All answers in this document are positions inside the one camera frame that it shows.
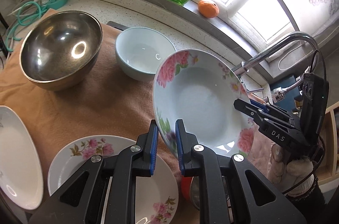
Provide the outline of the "gloved right hand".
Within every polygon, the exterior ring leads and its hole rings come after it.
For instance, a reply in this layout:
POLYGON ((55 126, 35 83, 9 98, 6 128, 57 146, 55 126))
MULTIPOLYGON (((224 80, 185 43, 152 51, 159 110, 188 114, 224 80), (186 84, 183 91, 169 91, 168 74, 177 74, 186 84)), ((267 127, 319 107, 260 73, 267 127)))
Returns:
POLYGON ((303 183, 300 183, 313 171, 313 164, 307 158, 285 163, 287 152, 277 144, 271 148, 271 168, 268 172, 268 180, 284 195, 298 197, 311 189, 314 183, 314 175, 311 174, 303 183))

